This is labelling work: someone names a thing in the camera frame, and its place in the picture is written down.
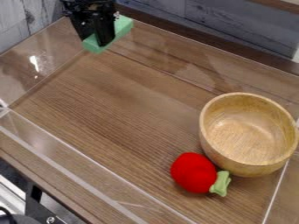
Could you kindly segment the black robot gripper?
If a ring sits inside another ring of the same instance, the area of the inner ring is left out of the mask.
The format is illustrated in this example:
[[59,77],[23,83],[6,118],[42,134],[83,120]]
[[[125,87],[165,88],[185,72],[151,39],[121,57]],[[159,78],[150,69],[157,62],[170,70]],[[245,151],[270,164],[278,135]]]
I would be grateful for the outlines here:
[[115,0],[61,1],[65,7],[65,12],[70,16],[73,26],[79,34],[79,38],[85,40],[94,33],[95,27],[98,44],[106,46],[117,36],[114,15],[118,13],[118,10]]

